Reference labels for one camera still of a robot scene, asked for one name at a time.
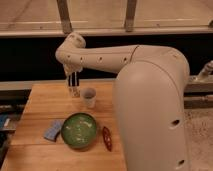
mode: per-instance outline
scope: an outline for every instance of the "metal rail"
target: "metal rail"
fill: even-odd
[[[59,15],[61,18],[62,30],[65,34],[72,32],[72,24],[69,17],[69,9],[67,6],[67,0],[57,0]]]

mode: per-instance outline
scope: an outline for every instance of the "green bowl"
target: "green bowl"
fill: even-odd
[[[88,147],[96,138],[97,123],[87,113],[75,113],[68,117],[61,128],[61,136],[71,148]]]

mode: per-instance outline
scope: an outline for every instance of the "white cup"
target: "white cup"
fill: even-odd
[[[84,88],[80,92],[81,98],[84,101],[84,104],[88,108],[95,107],[95,101],[96,101],[96,91],[94,88]]]

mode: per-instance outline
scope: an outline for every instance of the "floor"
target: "floor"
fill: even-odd
[[[186,109],[191,171],[213,170],[213,108]]]

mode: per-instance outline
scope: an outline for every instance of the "screw hole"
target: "screw hole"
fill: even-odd
[[[185,160],[181,160],[178,162],[178,166],[182,166],[185,163]]]
[[[124,58],[124,63],[126,63],[127,62],[127,58]]]
[[[178,162],[178,165],[177,165],[177,167],[176,167],[176,170],[179,170],[180,168],[182,168],[183,165],[184,165],[184,163],[185,163],[185,160],[179,161],[179,162]]]
[[[174,120],[174,121],[172,122],[172,126],[177,126],[179,123],[180,123],[180,120],[179,120],[179,119]]]

